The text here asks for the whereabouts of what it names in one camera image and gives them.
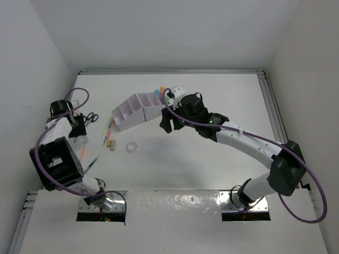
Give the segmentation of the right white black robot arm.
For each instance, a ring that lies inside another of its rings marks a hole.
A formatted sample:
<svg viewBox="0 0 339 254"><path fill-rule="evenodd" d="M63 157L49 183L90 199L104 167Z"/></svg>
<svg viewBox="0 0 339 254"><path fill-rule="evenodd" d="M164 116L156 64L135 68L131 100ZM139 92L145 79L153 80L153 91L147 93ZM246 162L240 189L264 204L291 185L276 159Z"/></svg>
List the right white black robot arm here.
<svg viewBox="0 0 339 254"><path fill-rule="evenodd" d="M297 143L270 143L246 133L228 117L209 112L200 93L187 95L179 88L173 91L166 89L162 98L165 108L162 109L159 126L166 133L185 126L194 128L201 137L235 148L269 170L267 174L246 180L229 195L234 207L248 208L258 198L274 193L282 196L293 194L306 173Z"/></svg>

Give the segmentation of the green marker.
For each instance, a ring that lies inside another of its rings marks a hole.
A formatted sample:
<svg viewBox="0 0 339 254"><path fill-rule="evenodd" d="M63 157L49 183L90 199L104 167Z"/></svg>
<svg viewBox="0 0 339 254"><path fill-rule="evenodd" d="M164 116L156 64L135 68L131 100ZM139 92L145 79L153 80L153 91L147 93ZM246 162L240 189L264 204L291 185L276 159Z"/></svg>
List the green marker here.
<svg viewBox="0 0 339 254"><path fill-rule="evenodd" d="M166 104L170 103L170 98L167 95L165 95L165 102L166 102Z"/></svg>

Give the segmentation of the blue marker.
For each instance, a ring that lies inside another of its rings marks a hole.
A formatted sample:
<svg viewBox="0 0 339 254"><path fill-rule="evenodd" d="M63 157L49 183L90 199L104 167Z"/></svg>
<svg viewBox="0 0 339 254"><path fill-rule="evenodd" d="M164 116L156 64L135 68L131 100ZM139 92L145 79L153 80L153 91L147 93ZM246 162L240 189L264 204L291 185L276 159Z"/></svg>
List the blue marker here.
<svg viewBox="0 0 339 254"><path fill-rule="evenodd" d="M155 90L155 94L158 96L158 98L161 98L161 94L160 94L160 90L159 89Z"/></svg>

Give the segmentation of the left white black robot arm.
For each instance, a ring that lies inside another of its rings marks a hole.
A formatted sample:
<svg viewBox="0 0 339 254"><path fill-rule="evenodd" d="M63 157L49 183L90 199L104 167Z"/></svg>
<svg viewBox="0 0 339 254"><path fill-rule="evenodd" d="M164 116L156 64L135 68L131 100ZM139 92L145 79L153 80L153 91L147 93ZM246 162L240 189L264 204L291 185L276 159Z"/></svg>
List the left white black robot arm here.
<svg viewBox="0 0 339 254"><path fill-rule="evenodd" d="M93 112L88 115L71 113L56 121L72 109L73 104L64 99L50 104L47 128L53 124L55 127L47 132L38 145L40 163L54 180L80 193L87 205L108 210L104 181L85 176L83 166L68 141L79 136L86 137L87 125L96 121L99 116Z"/></svg>

